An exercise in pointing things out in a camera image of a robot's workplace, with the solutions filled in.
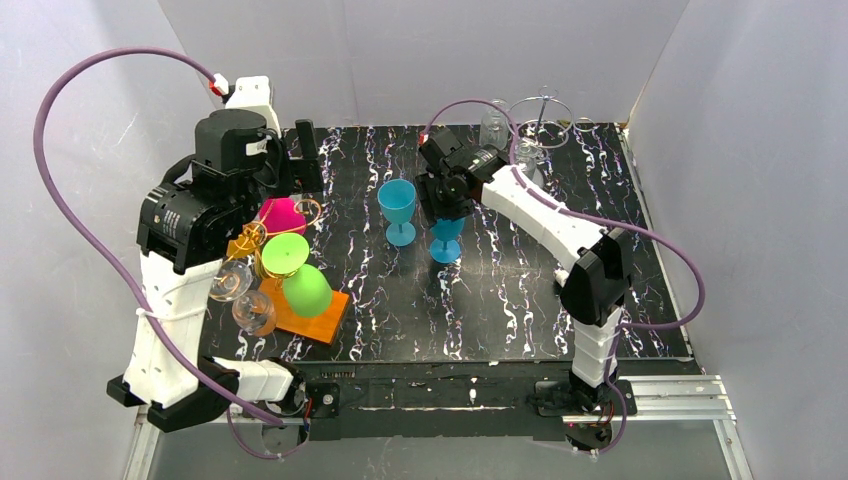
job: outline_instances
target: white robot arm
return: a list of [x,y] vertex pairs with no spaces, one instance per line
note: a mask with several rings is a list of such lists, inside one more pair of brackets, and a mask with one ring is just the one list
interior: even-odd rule
[[[153,311],[137,312],[130,364],[107,389],[124,405],[149,404],[148,418],[163,431],[216,418],[228,402],[176,361],[147,313],[159,319],[193,365],[246,401],[291,402],[290,393],[302,383],[293,367],[275,360],[198,356],[209,292],[227,242],[266,198],[323,189],[311,122],[297,122],[304,158],[292,161],[281,140],[268,77],[240,78],[232,87],[223,77],[216,79],[226,108],[198,123],[197,153],[175,165],[142,204],[141,273]],[[177,183],[189,169],[192,180]]]
[[[531,197],[527,189],[559,203],[542,191],[529,179],[527,189],[515,179],[523,175],[517,166],[509,165],[493,175],[491,183],[483,185],[481,204],[491,208],[515,222],[530,236],[548,249],[562,267],[556,278],[561,287],[568,281],[575,263],[585,250],[597,244],[603,237],[601,228],[586,220],[567,217],[547,208]],[[604,366],[612,345],[615,327],[621,319],[621,307],[614,306],[602,326],[574,322],[574,363],[571,370],[592,388],[604,382]],[[612,358],[610,371],[615,371],[616,360]]]
[[[617,362],[608,357],[631,286],[630,234],[621,229],[607,232],[558,213],[566,206],[509,165],[505,152],[491,145],[470,147],[443,129],[426,138],[419,151],[428,167],[416,177],[416,188],[431,223],[470,215],[479,203],[515,222],[559,262],[560,300],[575,320],[571,390],[581,408],[594,408],[608,393],[608,360],[610,378],[616,378]],[[559,208],[548,208],[539,198]]]

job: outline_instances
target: lime green cup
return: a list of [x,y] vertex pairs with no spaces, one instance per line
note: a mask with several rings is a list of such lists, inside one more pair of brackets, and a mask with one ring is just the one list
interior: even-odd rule
[[284,277],[283,296],[295,315],[317,317],[333,303],[333,289],[321,270],[306,263],[309,242],[296,233],[277,235],[262,249],[262,266]]

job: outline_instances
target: black tabletop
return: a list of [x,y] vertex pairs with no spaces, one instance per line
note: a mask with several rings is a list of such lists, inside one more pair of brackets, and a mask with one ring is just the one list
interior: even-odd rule
[[[451,127],[476,140],[476,127]],[[420,209],[416,240],[396,248],[377,203],[379,187],[423,171],[421,127],[319,130],[324,216],[305,236],[308,263],[351,295],[332,345],[282,331],[255,338],[232,319],[230,304],[210,300],[201,353],[235,359],[269,356],[315,361],[445,361],[571,359],[572,321],[562,310],[553,273],[557,262],[532,237],[496,212],[479,208],[466,220],[455,264],[434,262],[433,236]],[[290,145],[296,149],[293,135]],[[540,167],[544,187],[576,211],[645,226],[618,130],[596,126],[550,151]],[[674,310],[653,245],[637,238],[636,275],[623,320],[669,323]],[[618,355],[687,357],[682,333],[627,332]]]

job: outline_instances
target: blue plastic wine glass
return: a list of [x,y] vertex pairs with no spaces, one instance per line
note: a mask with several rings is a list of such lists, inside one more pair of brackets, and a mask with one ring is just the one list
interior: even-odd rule
[[458,220],[440,219],[436,221],[430,231],[436,236],[433,243],[430,244],[430,256],[433,260],[439,263],[453,263],[459,258],[462,249],[459,247],[459,242],[456,237],[462,233],[465,227],[465,218]]
[[415,185],[403,179],[390,180],[377,191],[380,211],[391,222],[386,240],[403,247],[415,240],[415,227],[409,223],[415,213]]

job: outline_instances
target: white wall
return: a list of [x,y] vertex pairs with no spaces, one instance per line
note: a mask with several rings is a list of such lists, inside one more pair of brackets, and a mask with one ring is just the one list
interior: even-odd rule
[[[627,121],[687,1],[159,3],[186,51],[210,68],[270,76],[281,121],[337,126],[426,123],[453,100],[514,102],[543,84],[578,117]],[[441,120],[481,116],[469,106]]]
[[696,357],[724,378],[758,478],[848,467],[846,44],[845,2],[693,0],[632,118],[654,223],[706,277]]
[[[0,478],[120,478],[134,412],[106,396],[129,361],[135,302],[60,216],[38,177],[32,126],[68,67],[100,50],[179,48],[154,0],[0,1]],[[161,58],[78,77],[47,125],[48,162],[68,203],[138,272],[145,193],[193,151],[212,110],[189,67]]]

